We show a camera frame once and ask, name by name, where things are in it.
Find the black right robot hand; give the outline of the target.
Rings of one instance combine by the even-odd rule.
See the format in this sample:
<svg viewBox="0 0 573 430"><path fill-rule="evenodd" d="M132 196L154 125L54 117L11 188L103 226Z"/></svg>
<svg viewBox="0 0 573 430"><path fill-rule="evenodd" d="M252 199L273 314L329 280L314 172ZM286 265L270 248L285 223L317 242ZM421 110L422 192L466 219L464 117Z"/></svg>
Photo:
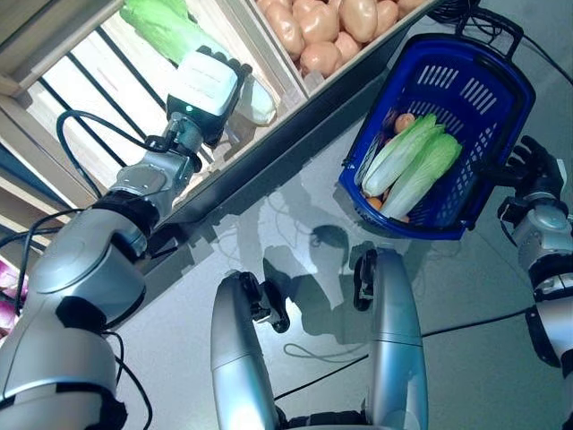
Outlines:
<svg viewBox="0 0 573 430"><path fill-rule="evenodd" d="M480 175L495 185L510 187L518 198L560 199L565 181L558 160L536 139L524 135L517 144L506 165L483 167Z"/></svg>

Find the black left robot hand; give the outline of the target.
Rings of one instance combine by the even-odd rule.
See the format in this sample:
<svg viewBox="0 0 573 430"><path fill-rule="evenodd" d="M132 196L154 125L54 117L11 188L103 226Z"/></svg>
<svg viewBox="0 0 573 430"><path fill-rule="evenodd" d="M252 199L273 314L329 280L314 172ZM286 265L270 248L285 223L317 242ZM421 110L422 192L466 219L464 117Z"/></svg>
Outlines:
<svg viewBox="0 0 573 430"><path fill-rule="evenodd" d="M167 94L167 118L181 116L191 121L203 142L216 146L251 73L248 64L200 46L175 71Z"/></svg>

